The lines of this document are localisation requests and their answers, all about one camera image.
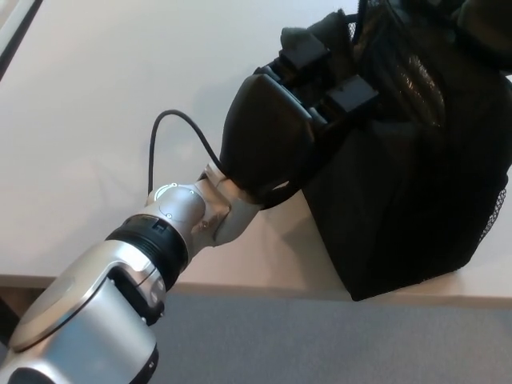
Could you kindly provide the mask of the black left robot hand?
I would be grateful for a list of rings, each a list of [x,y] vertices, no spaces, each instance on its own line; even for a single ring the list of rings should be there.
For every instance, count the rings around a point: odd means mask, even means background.
[[[231,103],[223,171],[263,208],[274,207],[328,163],[377,99],[356,73],[347,26],[284,30],[278,56]]]

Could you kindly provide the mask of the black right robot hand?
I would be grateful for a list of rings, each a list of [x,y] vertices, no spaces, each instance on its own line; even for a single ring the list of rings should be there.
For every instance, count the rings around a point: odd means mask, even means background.
[[[511,73],[511,0],[464,1],[457,25],[483,60]]]

